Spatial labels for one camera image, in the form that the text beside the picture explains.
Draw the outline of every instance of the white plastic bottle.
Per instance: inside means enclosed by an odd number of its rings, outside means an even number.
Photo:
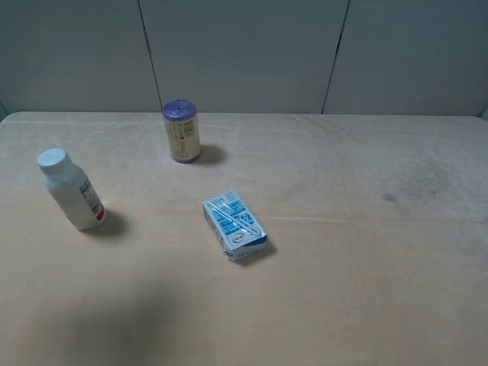
[[[76,229],[90,229],[104,222],[104,205],[86,173],[73,164],[66,151],[46,150],[37,158],[37,164],[46,175],[47,190]]]

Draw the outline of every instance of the table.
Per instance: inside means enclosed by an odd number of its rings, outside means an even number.
[[[488,364],[486,121],[200,119],[190,165],[159,114],[0,124],[2,364]],[[109,209],[99,230],[46,192],[55,146]],[[234,188],[270,238],[236,263],[201,208]]]

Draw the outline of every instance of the white bottle cap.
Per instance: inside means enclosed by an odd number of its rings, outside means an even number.
[[[37,164],[45,175],[52,175],[66,170],[72,161],[63,149],[49,149],[37,157]]]

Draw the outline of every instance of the dark stain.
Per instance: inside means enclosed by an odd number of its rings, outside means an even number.
[[[381,196],[381,198],[383,198],[383,201],[386,202],[397,202],[397,198],[389,193],[384,194],[383,196]]]

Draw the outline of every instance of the logo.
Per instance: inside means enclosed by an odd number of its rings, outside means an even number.
[[[244,240],[244,236],[246,236],[244,233],[237,233],[236,235],[234,235],[234,237],[232,238],[232,241],[233,242],[242,242]]]

